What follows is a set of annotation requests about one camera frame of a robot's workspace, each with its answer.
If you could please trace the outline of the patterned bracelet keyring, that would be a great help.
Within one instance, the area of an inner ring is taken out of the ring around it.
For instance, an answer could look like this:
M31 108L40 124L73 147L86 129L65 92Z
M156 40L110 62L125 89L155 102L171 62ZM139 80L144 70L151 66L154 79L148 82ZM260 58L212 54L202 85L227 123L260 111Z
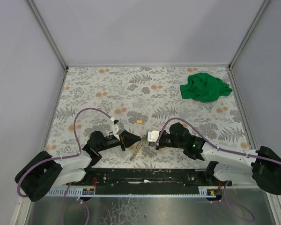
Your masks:
M135 146L135 149L134 149L134 152L133 154L131 155L131 157L129 158L130 161L134 160L135 157L137 156L137 154L139 153L140 149L142 148L142 146L144 144L147 143L147 140L145 137L143 137L138 143L137 145Z

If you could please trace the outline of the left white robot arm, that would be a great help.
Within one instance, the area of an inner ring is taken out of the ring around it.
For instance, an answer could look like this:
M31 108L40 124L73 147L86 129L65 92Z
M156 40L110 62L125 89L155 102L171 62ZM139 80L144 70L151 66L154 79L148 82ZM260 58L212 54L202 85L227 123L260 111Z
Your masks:
M94 131L78 156L53 157L42 151L16 175L17 193L36 202L53 187L82 181L87 171L102 158L99 152L118 146L125 151L140 140L140 136L126 130L119 136L112 133L104 136L102 132Z

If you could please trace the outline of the yellow key tag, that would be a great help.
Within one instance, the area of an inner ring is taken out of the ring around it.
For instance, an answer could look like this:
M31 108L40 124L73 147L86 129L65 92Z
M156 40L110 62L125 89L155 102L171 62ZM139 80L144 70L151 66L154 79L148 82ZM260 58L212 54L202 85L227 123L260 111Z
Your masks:
M144 121L143 121L143 120L136 120L135 123L137 123L137 124L143 124Z

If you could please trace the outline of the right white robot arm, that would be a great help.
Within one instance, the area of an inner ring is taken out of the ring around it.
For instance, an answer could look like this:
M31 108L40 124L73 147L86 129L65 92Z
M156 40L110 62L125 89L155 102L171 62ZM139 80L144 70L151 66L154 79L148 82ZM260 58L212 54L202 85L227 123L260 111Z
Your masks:
M181 123L165 130L148 132L147 141L157 149L182 149L193 160L207 161L211 177L242 185L257 185L263 191L281 195L281 158L270 148L259 150L227 150L216 146L202 134L192 135Z

